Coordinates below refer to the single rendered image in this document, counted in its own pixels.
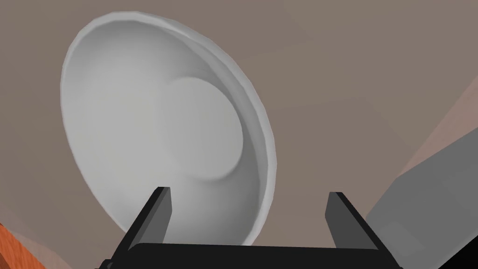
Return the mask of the orange wooden object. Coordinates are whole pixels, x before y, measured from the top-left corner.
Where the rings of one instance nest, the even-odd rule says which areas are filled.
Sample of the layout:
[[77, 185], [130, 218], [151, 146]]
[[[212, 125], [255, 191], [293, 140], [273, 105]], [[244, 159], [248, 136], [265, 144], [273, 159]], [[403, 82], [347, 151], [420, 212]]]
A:
[[0, 224], [0, 269], [46, 269], [2, 224]]

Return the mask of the grey block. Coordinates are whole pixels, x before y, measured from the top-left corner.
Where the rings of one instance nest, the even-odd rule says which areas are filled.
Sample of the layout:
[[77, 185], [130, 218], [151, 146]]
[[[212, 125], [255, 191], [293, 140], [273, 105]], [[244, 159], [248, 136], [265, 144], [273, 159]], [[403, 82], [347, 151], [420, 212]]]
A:
[[478, 128], [397, 177], [366, 221], [404, 269], [438, 269], [478, 236]]

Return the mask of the white bowl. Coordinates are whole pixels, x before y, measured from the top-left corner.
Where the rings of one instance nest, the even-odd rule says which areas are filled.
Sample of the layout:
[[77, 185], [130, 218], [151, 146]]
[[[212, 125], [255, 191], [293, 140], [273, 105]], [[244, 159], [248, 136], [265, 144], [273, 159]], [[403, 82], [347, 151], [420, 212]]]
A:
[[166, 243], [254, 243], [274, 195], [274, 136], [251, 81], [213, 41], [151, 14], [105, 14], [71, 43], [60, 100], [77, 166], [123, 231], [168, 187]]

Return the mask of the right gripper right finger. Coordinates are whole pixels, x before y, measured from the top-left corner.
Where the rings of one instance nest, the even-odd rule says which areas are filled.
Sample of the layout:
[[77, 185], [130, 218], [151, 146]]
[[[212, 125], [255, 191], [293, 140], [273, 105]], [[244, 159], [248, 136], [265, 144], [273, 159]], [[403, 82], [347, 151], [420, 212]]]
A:
[[342, 192], [330, 192], [325, 219], [336, 248], [377, 250], [386, 258], [389, 251]]

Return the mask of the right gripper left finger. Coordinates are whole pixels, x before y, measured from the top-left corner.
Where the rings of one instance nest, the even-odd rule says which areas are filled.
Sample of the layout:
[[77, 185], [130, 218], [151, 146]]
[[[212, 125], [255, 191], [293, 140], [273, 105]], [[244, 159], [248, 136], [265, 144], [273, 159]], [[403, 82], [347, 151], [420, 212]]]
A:
[[112, 256], [115, 262], [139, 243], [163, 243], [172, 214], [169, 187], [158, 187], [128, 229]]

